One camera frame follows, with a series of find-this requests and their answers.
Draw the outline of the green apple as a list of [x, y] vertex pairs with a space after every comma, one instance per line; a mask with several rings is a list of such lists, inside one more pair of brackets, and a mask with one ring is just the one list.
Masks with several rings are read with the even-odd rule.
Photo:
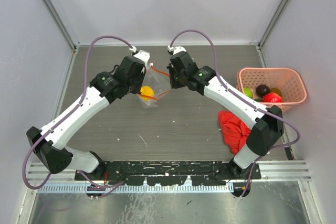
[[249, 97], [250, 99], [254, 98], [253, 92], [250, 88], [244, 87], [244, 94]]

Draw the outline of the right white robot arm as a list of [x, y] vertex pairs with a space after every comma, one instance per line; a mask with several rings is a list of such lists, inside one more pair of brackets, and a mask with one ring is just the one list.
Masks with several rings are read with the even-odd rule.
[[279, 107], [274, 105], [269, 108], [244, 95], [222, 77], [216, 76], [211, 67], [198, 67], [186, 51], [171, 53], [167, 68], [173, 89], [187, 87], [216, 101], [250, 129], [245, 145], [229, 162], [228, 170], [233, 177], [245, 177], [250, 165], [265, 156], [282, 137], [284, 123]]

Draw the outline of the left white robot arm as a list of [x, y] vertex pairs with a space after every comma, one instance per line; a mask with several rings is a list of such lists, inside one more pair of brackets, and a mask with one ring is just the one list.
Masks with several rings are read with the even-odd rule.
[[101, 180], [107, 170], [105, 162], [94, 152], [70, 148], [67, 143], [95, 114], [126, 94], [139, 94], [149, 69], [149, 53], [140, 50], [123, 58], [114, 72], [97, 74], [84, 93], [61, 115], [26, 135], [35, 155], [51, 174], [68, 169], [81, 170], [93, 180]]

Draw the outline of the clear zip top bag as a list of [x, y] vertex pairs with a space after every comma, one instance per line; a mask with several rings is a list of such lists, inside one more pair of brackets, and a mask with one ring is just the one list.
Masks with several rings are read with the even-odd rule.
[[150, 86], [155, 92], [155, 99], [144, 101], [138, 94], [140, 103], [144, 109], [158, 107], [159, 99], [167, 95], [171, 90], [170, 75], [167, 72], [161, 71], [150, 63], [149, 69], [146, 71], [142, 86]]

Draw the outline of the yellow pear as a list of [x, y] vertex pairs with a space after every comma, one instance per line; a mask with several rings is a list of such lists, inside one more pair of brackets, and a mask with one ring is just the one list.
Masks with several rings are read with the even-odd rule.
[[144, 101], [155, 99], [155, 92], [150, 86], [142, 86], [140, 89], [140, 98]]

